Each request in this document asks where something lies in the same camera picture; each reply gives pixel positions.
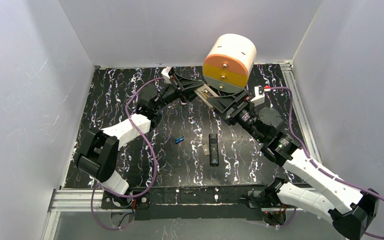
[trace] remote control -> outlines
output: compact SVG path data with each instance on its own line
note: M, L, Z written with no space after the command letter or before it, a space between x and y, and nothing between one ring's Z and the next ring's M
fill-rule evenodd
M219 138L217 134L209 134L209 165L217 167L219 165Z

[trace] white cylinder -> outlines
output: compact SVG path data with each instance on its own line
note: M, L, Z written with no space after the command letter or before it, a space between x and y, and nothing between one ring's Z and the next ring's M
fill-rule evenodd
M254 43L248 38L238 34L227 33L217 39L209 51L207 58L215 54L238 60L245 66L247 75L249 76L254 66L257 49Z

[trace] joint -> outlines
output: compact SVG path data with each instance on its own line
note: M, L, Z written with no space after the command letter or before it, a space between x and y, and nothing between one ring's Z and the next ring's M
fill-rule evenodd
M99 182L107 181L116 169L119 140L90 128L74 157L75 166Z
M363 197L360 201L357 204L351 204L351 211L344 214L336 208L328 211L333 219L333 227L350 240L361 239L378 212L379 199L366 192L361 192L361 194Z
M271 203L273 207L281 204L281 200L278 197L278 193L281 191L281 187L287 183L287 181L283 178L276 177L274 181L270 184L270 186L266 187L265 197Z

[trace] black tabletop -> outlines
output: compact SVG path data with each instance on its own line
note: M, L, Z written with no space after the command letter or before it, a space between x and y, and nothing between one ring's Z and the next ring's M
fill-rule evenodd
M127 119L124 106L144 83L160 77L163 68L98 69L83 111L73 154L82 143L85 131L90 127L106 128ZM176 72L191 79L203 80L200 66L176 67ZM254 94L254 86L286 86L278 64L258 64L252 69L247 89ZM136 101L130 106L133 111ZM287 121L290 98L286 92L266 94L265 102L257 107L272 107ZM292 116L294 132L302 138L296 120ZM208 135L218 134L219 161L210 166L209 156L204 155L202 144L208 144ZM293 173L270 162L260 152L258 144L240 125L228 126L202 101L194 99L187 105L175 101L162 110L158 127L146 134L158 159L158 175L155 186L220 186L241 184L270 184L275 177L293 183L303 181ZM175 139L184 141L175 144ZM117 171L130 186L147 186L152 177L152 157L146 143L138 137L120 149ZM71 161L64 188L91 188L94 181L74 167Z

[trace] orange band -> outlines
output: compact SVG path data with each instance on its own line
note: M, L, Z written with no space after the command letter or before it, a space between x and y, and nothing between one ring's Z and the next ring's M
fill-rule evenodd
M231 73L248 76L248 70L245 65L231 56L212 54L205 58L204 64L208 64Z

